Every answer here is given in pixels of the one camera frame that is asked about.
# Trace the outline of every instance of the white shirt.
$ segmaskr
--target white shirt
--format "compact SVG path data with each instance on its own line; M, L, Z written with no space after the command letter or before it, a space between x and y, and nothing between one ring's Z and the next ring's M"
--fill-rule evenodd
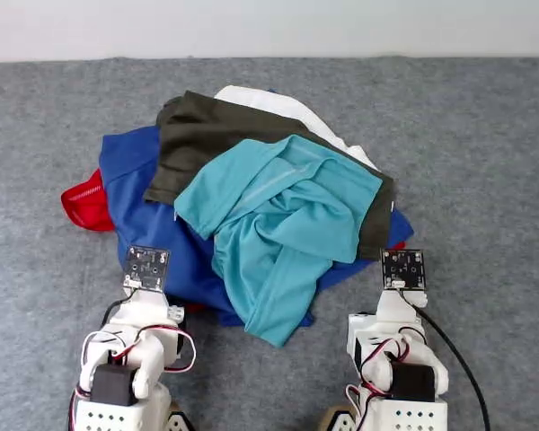
M379 171L373 164L366 152L360 145L347 146L343 139L335 136L330 128L327 127L322 119L320 119L312 110L307 108L301 101L293 97L276 94L274 92L266 92L255 88L238 87L236 85L228 85L218 92L215 96L220 101L229 101L238 105L249 106L256 110L265 110L274 114L288 117L290 119L298 119L311 132L314 132L320 138L326 140L336 148L360 162Z

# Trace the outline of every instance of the wire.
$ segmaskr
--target wire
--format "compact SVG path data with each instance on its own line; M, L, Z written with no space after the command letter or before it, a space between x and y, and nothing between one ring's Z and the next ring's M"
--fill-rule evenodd
M163 370L166 372L166 373L173 373L173 374L176 374L176 373L186 373L187 371L189 371L195 364L196 362L196 356L197 356L197 351L196 351L196 345L194 343L194 340L193 338L191 337L191 335L186 332L185 330L181 330L180 328L178 328L177 326L172 326L172 325L163 325L163 324L156 324L156 325L148 325L148 326L145 326L143 328L140 328L136 334L136 337L134 339L134 342L132 344L130 344L129 346L125 347L121 352L119 352L118 354L112 356L112 359L118 361L122 358L127 358L128 356L128 353L132 350L132 348L134 348L136 346L137 343L140 342L140 335L142 334L142 332L144 332L145 330L172 330L180 335L182 335L183 337L185 337L186 339L188 339L188 341L190 342L190 345L191 345L191 349L193 351L193 357L191 359L191 362L189 365L186 365L184 367L181 367L181 368L175 368L175 367L172 367L172 366L166 366Z
M467 374L467 377L469 377L469 381L471 382L471 385L473 389L475 390L475 394L477 395L477 400L479 401L479 405L482 410L482 416L483 416L483 424L485 426L486 431L491 430L491 424L489 420L489 412L487 410L487 404L485 403L485 398L483 397L483 393L481 388L479 387L479 384L477 383L477 380L475 379L475 376L473 375L473 372L471 371L471 368L469 365L465 362L464 357L461 355L459 350L457 350L457 347L455 347L455 344L453 344L453 341L447 336L447 334L439 328L439 325L436 324L436 322L431 319L426 312L421 310L418 306L413 305L410 303L403 294L401 289L397 289L397 292L399 293L399 296L405 301L407 304L413 308L417 312L419 316L421 316L431 327L436 331L437 334L446 342L449 349L453 352L457 360L459 361L459 364L464 369L465 373Z
M104 334L110 337L110 339L105 339L104 341L101 341L101 343L116 339L121 343L123 347L126 347L126 342L122 339L122 337L120 337L118 334L114 332L109 332L107 330L95 330L93 332L90 332L88 335L86 335L86 338L84 339L84 343L82 343L82 354L80 355L80 364L82 365L82 367L84 367L84 365L86 364L86 357L88 355L88 346L90 346L90 342L96 335L101 335L101 334Z
M72 396L70 397L70 404L68 405L68 431L74 431L74 408L75 408L75 390L72 391Z
M379 395L375 394L375 393L370 393L369 396L367 397L367 400L366 400L366 408L364 409L364 412L363 412L363 415L361 416L361 419L359 420L359 423L358 423L358 426L356 427L356 431L362 431L363 429L363 426L365 425L366 423L366 417L367 417L367 410L369 409L369 402L374 398L374 397L378 397Z
M381 352L384 351L384 348L385 346L387 346L391 341L394 341L396 346L397 346L397 360L398 361L402 361L406 356L407 354L409 354L409 345L406 345L406 352L404 352L404 354L402 355L402 350L401 350L401 347L399 345L399 342L396 340L396 339L384 339L383 341L381 341L377 347L363 360L363 362L361 363L361 365L359 366L359 376L361 377L361 384L364 385L364 387L366 387L367 389L369 389L370 391L373 391L375 393L378 393L379 395L385 395L385 392L382 391L381 389L375 387L371 382L368 382L367 379L365 378L365 376L363 375L363 367L367 364L367 362L369 362L370 360L372 360L374 357L376 357L377 355L379 355Z
M356 416L358 416L359 414L359 407L358 405L356 404L356 402L353 400L353 398L351 397L351 395L349 395L349 391L352 391L354 393L354 395L357 395L358 396L358 402L359 402L359 389L357 386L353 385L353 384L348 384L346 387L345 387L345 396L346 398L348 399L348 401L351 403L351 406L353 406L353 408L355 409L356 411Z
M428 339L425 337L425 335L423 335L423 332L421 332L417 328L413 328L412 326L401 326L397 332L401 334L402 330L412 330L414 332L417 332L418 334L420 334L420 337L423 339L423 344L425 345L428 344Z
M106 309L106 312L104 313L104 317L102 318L102 324L100 325L100 328L103 328L103 326L108 323L108 319L110 318L110 313L111 311L118 307L119 305L122 305L123 303L129 301L130 299L132 299L132 296L134 296L134 293L137 291L137 289L135 288L132 288L132 292L125 298L123 299L119 299L118 301L114 301L113 303L111 303L108 308Z
M77 384L70 396L70 404L68 405L68 431L74 431L75 429L75 401L76 398L82 398L87 400L90 398L90 392L85 391Z

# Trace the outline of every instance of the floor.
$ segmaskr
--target floor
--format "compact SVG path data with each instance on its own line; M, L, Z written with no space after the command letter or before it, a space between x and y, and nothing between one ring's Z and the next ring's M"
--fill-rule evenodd
M396 179L427 311L492 429L539 429L539 59L115 58L0 65L0 431L63 429L82 339L120 296L115 235L73 226L60 193L96 168L102 135L226 84L297 97ZM198 362L164 381L200 431L315 429L357 378L347 315L379 293L378 266L322 293L282 349L192 316ZM449 430L482 429L460 366L429 340L450 372Z

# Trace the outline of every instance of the clothing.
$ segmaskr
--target clothing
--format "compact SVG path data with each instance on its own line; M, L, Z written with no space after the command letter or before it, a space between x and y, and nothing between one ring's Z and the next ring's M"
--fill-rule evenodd
M309 132L296 119L288 119L226 101L186 92L169 101L158 114L161 151L158 168L145 198L171 205L199 170L245 138L275 143L292 134L347 155ZM393 180L363 163L365 172L382 181L359 234L358 256L379 259L387 244L393 203Z
M203 239L245 330L282 346L302 320L317 279L356 258L359 228L382 180L323 146L290 136L245 139L219 155L176 198Z
M113 231L106 205L102 175L97 169L90 179L66 190L61 196L62 207L72 222L90 231Z
M180 217L174 222L172 205L143 199L144 191L154 177L159 152L157 127L105 136L102 141L100 171L108 199L107 210L118 234L119 261L124 264L130 244L170 251L172 258L165 279L165 293L170 297L206 304L216 310L224 326L241 326L243 321L235 314L222 279L211 268L213 240L202 240ZM102 179L99 184L90 183L89 188L101 184ZM102 221L106 220L103 214L107 210L105 200L99 201L96 214L102 216ZM78 208L77 212L82 214L82 208ZM399 211L393 211L391 218L389 247L413 235L407 219ZM370 262L334 262L333 268L318 280L318 290L334 286L357 274ZM310 325L312 321L308 313L301 324Z
M310 132L315 133L320 138L367 166L378 170L373 162L369 160L369 157L367 157L366 152L360 145L347 146L343 142L343 139L335 136L322 119L301 101L297 101L293 97L255 88L238 87L236 85L227 85L227 87L222 88L214 97L220 101L229 101L238 105L249 106L256 110L272 112L282 117L288 117L289 119L298 119L304 123Z

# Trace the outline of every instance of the teal shirt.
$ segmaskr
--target teal shirt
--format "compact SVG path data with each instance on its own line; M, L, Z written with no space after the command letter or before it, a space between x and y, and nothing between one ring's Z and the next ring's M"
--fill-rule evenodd
M245 139L204 166L174 205L204 239L245 330L282 346L334 260L356 258L359 227L381 180L293 135Z

